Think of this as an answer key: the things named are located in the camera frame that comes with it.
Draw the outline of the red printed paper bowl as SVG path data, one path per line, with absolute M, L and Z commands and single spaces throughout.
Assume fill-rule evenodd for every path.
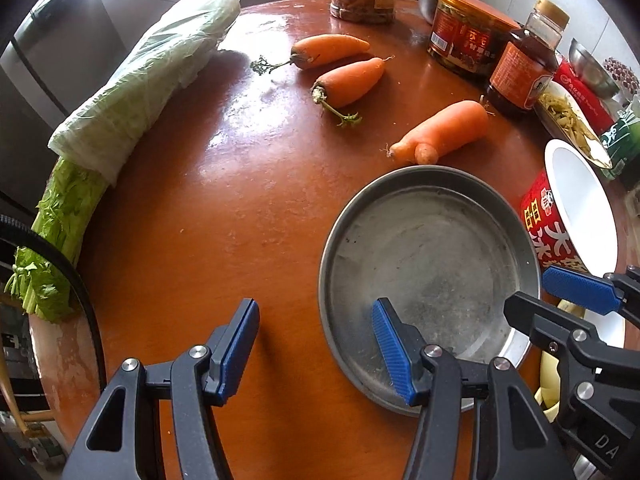
M 614 214 L 589 162 L 559 139 L 544 147 L 544 164 L 521 199 L 520 216 L 541 269 L 550 266 L 599 278 L 616 268 Z

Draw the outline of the round metal pan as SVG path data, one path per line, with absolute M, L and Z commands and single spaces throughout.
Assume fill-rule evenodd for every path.
M 457 358 L 520 365 L 528 338 L 503 303 L 540 294 L 532 242 L 491 186 L 459 169 L 413 166 L 365 186 L 337 217 L 324 245 L 318 304 L 338 366 L 369 400 L 416 416 L 390 382 L 371 308 L 390 300 L 402 322 Z

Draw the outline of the green drink bottle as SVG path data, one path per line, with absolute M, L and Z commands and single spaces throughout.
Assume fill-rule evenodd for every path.
M 600 137 L 612 167 L 602 172 L 608 180 L 620 177 L 623 170 L 639 157 L 639 96 L 618 113 L 618 119 Z

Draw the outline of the white plate of stir-fry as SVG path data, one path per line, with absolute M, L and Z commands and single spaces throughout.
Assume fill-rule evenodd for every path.
M 564 87 L 550 81 L 534 105 L 534 111 L 550 136 L 572 144 L 600 169 L 612 169 L 613 163 L 575 99 Z

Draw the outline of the red tissue pack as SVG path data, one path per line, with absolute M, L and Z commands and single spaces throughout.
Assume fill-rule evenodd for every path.
M 605 133 L 614 124 L 613 118 L 600 99 L 578 78 L 566 58 L 559 62 L 553 80 L 574 98 L 597 136 Z

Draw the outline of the steel bowl on tissue pack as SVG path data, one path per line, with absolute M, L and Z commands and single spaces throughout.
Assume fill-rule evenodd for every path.
M 578 79 L 598 98 L 612 99 L 620 92 L 620 87 L 612 76 L 575 38 L 570 42 L 568 62 Z

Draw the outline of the near orange carrot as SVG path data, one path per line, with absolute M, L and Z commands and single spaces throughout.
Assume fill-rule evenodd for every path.
M 460 101 L 412 128 L 386 150 L 386 155 L 398 162 L 434 165 L 445 155 L 484 138 L 488 126 L 489 114 L 480 102 Z

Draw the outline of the orange carrot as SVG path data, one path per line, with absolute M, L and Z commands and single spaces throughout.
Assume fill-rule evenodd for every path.
M 325 66 L 343 58 L 368 52 L 370 42 L 343 34 L 322 34 L 296 41 L 286 61 L 270 63 L 263 56 L 250 62 L 250 69 L 258 74 L 271 74 L 280 67 L 294 65 L 300 70 Z
M 480 102 L 460 101 L 412 128 L 386 150 L 386 155 L 398 162 L 434 165 L 445 155 L 484 138 L 488 126 L 489 114 Z
M 357 125 L 361 122 L 358 113 L 343 114 L 341 109 L 360 100 L 381 80 L 386 64 L 394 56 L 369 58 L 334 68 L 320 76 L 311 87 L 311 99 L 340 122 L 338 125 Z

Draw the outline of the brown sauce bottle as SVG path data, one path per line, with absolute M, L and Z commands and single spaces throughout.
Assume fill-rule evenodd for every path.
M 510 31 L 486 91 L 498 112 L 513 118 L 534 107 L 558 70 L 556 48 L 569 21 L 551 0 L 537 0 L 524 25 Z

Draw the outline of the red jar orange lid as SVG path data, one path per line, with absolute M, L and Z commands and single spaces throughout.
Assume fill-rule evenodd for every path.
M 427 51 L 450 70 L 485 79 L 519 27 L 483 1 L 438 0 Z

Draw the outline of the celery bunch in bag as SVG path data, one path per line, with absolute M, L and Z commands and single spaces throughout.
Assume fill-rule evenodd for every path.
M 58 126 L 56 161 L 32 230 L 76 263 L 91 217 L 132 151 L 190 86 L 241 11 L 240 0 L 179 0 L 140 38 L 104 86 Z

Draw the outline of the middle orange carrot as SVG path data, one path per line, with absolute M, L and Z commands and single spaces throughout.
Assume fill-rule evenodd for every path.
M 311 99 L 340 122 L 338 125 L 357 125 L 361 122 L 358 113 L 343 114 L 341 109 L 360 100 L 381 80 L 386 64 L 394 56 L 369 58 L 334 68 L 320 76 L 311 87 Z

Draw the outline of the far orange carrot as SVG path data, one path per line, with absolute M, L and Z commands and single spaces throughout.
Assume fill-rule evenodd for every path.
M 296 41 L 286 61 L 270 63 L 263 56 L 250 62 L 250 69 L 258 74 L 271 74 L 280 67 L 294 65 L 300 70 L 325 66 L 343 58 L 368 52 L 370 42 L 343 34 L 322 34 Z

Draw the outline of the grey refrigerator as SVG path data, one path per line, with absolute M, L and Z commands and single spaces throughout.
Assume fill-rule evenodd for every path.
M 98 90 L 126 49 L 102 0 L 49 0 L 1 52 L 1 192 L 33 210 L 54 165 L 55 128 Z

